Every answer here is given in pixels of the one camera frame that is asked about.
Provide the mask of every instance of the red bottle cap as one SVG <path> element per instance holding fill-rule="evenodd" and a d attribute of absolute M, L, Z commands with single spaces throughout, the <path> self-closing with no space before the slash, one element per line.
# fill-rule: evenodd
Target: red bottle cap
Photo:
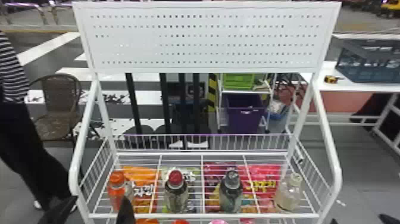
<path fill-rule="evenodd" d="M 110 176 L 110 183 L 115 185 L 123 184 L 125 181 L 125 176 L 122 171 L 114 171 Z"/>
<path fill-rule="evenodd" d="M 173 185 L 173 186 L 180 185 L 182 183 L 182 180 L 183 180 L 183 176 L 179 170 L 173 170 L 170 173 L 170 176 L 168 178 L 168 182 L 170 183 L 170 185 Z"/>
<path fill-rule="evenodd" d="M 190 223 L 183 219 L 177 219 L 177 220 L 172 221 L 172 224 L 190 224 Z"/>

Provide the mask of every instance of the striped shirt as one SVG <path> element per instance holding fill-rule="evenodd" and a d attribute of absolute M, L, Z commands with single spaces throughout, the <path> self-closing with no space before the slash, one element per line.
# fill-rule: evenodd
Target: striped shirt
<path fill-rule="evenodd" d="M 29 90 L 29 81 L 24 69 L 10 40 L 2 31 L 0 31 L 0 88 L 3 89 L 3 102 L 16 103 L 24 102 Z"/>

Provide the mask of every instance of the person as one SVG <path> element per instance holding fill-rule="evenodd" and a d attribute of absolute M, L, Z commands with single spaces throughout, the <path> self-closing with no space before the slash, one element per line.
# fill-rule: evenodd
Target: person
<path fill-rule="evenodd" d="M 14 48 L 0 31 L 0 158 L 22 177 L 35 196 L 35 207 L 49 210 L 54 197 L 71 196 L 68 172 L 43 147 L 24 103 L 28 90 Z"/>

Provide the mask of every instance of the pegboard panel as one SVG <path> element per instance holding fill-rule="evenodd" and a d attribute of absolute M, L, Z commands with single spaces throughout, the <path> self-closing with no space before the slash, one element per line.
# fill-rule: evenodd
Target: pegboard panel
<path fill-rule="evenodd" d="M 337 2 L 74 2 L 96 71 L 314 71 Z"/>

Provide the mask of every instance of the wicker chair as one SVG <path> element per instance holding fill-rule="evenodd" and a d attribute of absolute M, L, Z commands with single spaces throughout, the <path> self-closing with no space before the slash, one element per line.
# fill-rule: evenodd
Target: wicker chair
<path fill-rule="evenodd" d="M 71 141 L 75 148 L 73 128 L 81 121 L 78 101 L 82 87 L 78 79 L 70 74 L 53 74 L 33 81 L 40 82 L 47 113 L 34 120 L 37 132 L 43 141 Z"/>

